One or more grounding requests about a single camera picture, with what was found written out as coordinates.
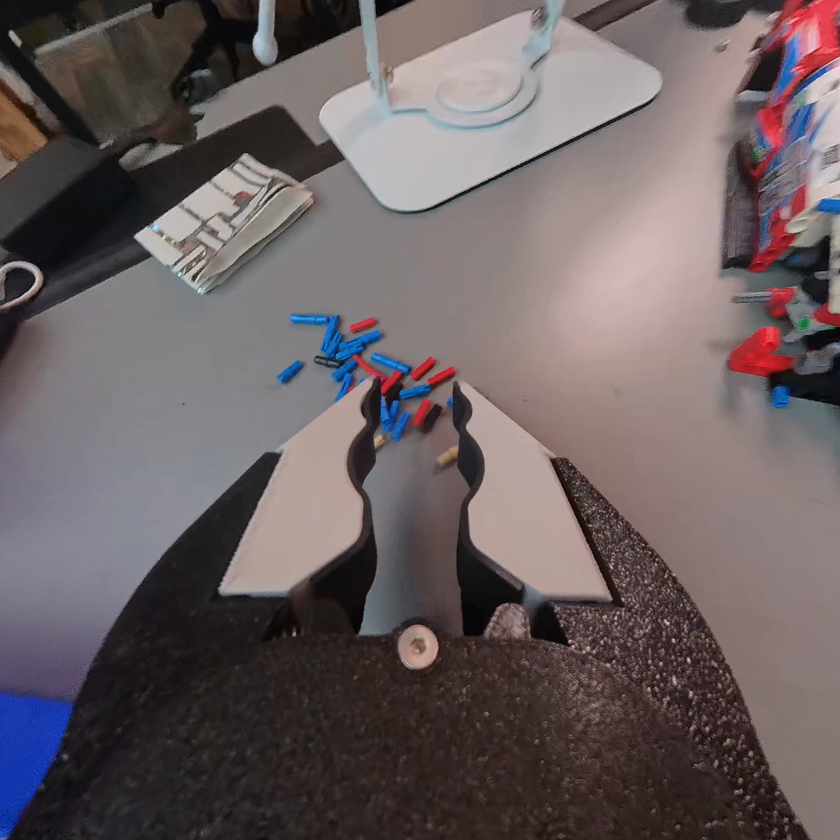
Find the toy brick race car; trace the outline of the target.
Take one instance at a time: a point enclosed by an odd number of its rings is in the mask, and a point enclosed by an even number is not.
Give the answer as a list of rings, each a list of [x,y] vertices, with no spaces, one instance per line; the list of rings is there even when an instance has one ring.
[[[800,278],[731,298],[788,329],[759,329],[728,367],[763,378],[776,407],[794,398],[839,405],[838,8],[784,2],[738,91],[759,109],[728,159],[721,267]]]

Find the folded sticker sheets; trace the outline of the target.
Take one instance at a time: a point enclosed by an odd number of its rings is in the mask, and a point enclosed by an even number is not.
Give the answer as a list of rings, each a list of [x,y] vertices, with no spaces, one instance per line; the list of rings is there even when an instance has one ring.
[[[305,184],[244,153],[134,239],[203,296],[224,284],[313,203]]]

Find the black toy tire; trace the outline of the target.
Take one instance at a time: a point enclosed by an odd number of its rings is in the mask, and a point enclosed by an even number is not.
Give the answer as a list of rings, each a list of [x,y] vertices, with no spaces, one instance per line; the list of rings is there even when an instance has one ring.
[[[688,1],[686,21],[697,28],[729,28],[739,23],[749,11],[763,14],[779,12],[784,1]]]

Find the grey desk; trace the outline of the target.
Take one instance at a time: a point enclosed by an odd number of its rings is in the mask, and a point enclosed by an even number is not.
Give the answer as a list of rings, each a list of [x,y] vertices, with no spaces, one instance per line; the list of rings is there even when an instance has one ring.
[[[78,692],[151,566],[333,402],[293,312],[375,317],[570,459],[676,573],[811,838],[838,838],[838,413],[726,368],[759,325],[719,274],[732,95],[763,29],[658,2],[605,29],[645,109],[429,213],[344,162],[206,297],[147,259],[23,324],[2,365],[2,689]]]

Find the blue divided parts bin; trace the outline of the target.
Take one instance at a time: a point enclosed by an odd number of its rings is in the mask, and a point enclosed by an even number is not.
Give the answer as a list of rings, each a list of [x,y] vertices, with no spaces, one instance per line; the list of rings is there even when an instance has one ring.
[[[1,838],[6,838],[56,756],[70,701],[1,693]]]

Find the pile of small connector pins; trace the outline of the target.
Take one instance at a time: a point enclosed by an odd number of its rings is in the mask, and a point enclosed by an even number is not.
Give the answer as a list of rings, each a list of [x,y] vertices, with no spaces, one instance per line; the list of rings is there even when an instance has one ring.
[[[397,443],[410,433],[429,434],[453,408],[453,398],[442,402],[438,391],[454,380],[456,368],[440,366],[432,355],[411,364],[384,353],[379,343],[385,333],[378,318],[347,325],[338,313],[295,312],[289,322],[295,327],[323,328],[323,335],[310,361],[294,360],[276,375],[276,387],[288,386],[307,365],[329,374],[336,402],[364,382],[377,382],[381,408],[375,449]]]

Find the white book stand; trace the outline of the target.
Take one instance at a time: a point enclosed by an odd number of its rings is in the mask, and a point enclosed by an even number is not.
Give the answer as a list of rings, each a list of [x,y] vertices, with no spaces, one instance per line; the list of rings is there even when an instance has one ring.
[[[657,69],[542,2],[390,68],[359,2],[368,79],[322,106],[322,130],[373,198],[413,214],[648,105]]]

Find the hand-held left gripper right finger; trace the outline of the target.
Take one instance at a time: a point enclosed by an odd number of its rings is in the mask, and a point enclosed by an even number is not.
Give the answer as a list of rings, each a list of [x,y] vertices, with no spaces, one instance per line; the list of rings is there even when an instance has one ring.
[[[453,423],[468,487],[456,550],[464,635],[482,635],[498,607],[514,605],[536,637],[563,638],[554,605],[612,606],[606,562],[556,455],[464,381]]]

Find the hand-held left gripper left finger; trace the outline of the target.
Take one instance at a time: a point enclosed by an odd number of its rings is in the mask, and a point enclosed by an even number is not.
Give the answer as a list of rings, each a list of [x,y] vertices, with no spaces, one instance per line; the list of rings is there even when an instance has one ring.
[[[217,594],[286,599],[299,623],[323,602],[361,630],[377,551],[364,479],[381,387],[368,378],[282,444]]]

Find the wooden table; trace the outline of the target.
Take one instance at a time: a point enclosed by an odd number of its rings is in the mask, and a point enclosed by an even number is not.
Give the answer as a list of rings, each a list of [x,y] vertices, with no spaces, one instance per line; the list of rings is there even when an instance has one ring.
[[[9,83],[5,68],[1,74],[1,152],[16,165],[47,146],[49,140],[40,128],[32,108]]]

